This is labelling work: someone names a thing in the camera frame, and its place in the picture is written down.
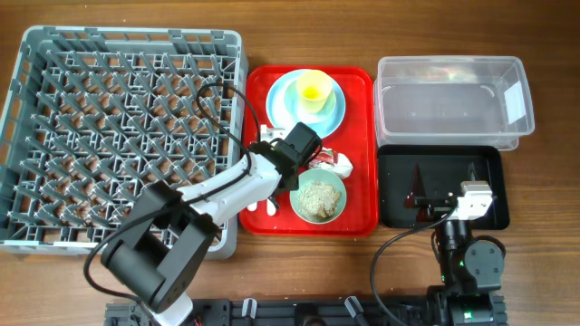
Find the rice and peanut leftovers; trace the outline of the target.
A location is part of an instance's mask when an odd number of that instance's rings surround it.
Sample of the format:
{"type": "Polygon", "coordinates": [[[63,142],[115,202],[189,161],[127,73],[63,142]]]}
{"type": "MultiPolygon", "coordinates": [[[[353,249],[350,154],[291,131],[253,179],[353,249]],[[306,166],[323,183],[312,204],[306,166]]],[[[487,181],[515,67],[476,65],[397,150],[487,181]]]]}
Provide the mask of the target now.
{"type": "Polygon", "coordinates": [[[334,216],[341,196],[331,184],[311,182],[298,190],[299,211],[309,221],[325,222],[334,216]]]}

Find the white tissue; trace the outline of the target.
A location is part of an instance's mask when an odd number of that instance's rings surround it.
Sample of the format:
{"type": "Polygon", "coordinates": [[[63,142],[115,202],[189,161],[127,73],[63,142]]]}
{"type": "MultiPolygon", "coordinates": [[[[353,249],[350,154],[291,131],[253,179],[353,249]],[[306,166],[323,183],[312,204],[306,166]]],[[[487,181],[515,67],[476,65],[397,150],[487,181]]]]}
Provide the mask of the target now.
{"type": "Polygon", "coordinates": [[[338,160],[333,168],[321,168],[334,173],[340,179],[348,178],[353,172],[353,164],[343,153],[336,152],[338,160]]]}

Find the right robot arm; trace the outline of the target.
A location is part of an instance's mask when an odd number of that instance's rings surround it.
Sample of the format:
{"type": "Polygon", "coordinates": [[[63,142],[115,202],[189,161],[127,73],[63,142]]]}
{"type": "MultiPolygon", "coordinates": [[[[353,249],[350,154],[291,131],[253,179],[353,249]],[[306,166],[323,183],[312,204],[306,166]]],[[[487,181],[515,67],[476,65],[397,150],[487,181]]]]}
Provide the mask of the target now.
{"type": "Polygon", "coordinates": [[[474,236],[471,224],[491,208],[494,196],[485,181],[463,181],[460,193],[428,197],[415,166],[404,200],[417,219],[433,230],[431,248],[443,285],[428,288],[421,321],[426,325],[498,325],[493,292],[501,288],[506,247],[490,235],[474,236]]]}

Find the white plastic spoon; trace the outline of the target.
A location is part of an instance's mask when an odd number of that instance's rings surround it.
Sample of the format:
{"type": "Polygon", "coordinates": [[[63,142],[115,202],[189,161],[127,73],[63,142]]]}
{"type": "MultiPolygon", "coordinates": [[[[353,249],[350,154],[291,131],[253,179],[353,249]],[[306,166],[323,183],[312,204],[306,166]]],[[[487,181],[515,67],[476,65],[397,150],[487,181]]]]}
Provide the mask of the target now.
{"type": "Polygon", "coordinates": [[[274,216],[277,212],[278,205],[275,201],[267,199],[266,201],[266,212],[269,216],[274,216]]]}

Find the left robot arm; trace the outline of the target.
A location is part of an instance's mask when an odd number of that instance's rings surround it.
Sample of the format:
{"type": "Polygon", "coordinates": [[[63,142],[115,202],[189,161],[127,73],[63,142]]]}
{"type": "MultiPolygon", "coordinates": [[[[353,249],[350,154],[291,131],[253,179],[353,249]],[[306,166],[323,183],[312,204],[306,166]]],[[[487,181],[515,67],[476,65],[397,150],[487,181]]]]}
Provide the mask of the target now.
{"type": "Polygon", "coordinates": [[[180,325],[193,310],[186,289],[220,227],[240,211],[298,188],[298,172],[321,150],[304,123],[283,139],[258,141],[231,168],[194,186],[148,187],[121,227],[97,247],[101,264],[159,325],[180,325]]]}

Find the light green bowl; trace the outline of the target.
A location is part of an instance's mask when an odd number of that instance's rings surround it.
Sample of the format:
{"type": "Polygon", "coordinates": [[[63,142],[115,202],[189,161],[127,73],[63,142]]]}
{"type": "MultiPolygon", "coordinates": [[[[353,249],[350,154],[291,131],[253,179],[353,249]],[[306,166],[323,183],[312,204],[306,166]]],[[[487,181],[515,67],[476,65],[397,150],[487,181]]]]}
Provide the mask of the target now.
{"type": "Polygon", "coordinates": [[[306,170],[305,172],[303,172],[302,174],[299,175],[298,181],[299,181],[299,188],[297,190],[290,192],[290,203],[291,203],[291,207],[293,208],[295,213],[305,222],[310,223],[310,224],[314,224],[314,225],[328,224],[328,223],[334,221],[336,218],[338,218],[341,215],[341,213],[344,211],[345,206],[346,206],[346,201],[347,201],[346,188],[344,186],[343,181],[339,177],[337,177],[334,173],[327,171],[327,170],[320,169],[320,168],[309,169],[309,170],[306,170]],[[331,184],[337,191],[342,193],[342,196],[338,202],[338,206],[335,210],[334,216],[331,219],[329,219],[325,222],[322,222],[322,223],[316,223],[316,222],[312,222],[312,221],[305,219],[305,217],[299,211],[298,202],[297,202],[298,190],[303,188],[305,185],[307,185],[311,182],[314,182],[314,181],[320,181],[320,182],[331,184]]]}

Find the red snack wrapper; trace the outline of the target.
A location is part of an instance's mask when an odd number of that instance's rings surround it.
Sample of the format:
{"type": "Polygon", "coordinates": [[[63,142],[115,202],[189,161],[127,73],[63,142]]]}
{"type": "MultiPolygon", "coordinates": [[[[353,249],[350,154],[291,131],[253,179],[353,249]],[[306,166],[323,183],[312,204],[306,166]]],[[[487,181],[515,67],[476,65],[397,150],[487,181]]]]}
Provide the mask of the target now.
{"type": "Polygon", "coordinates": [[[309,163],[309,168],[333,168],[338,155],[331,149],[322,149],[309,163]]]}

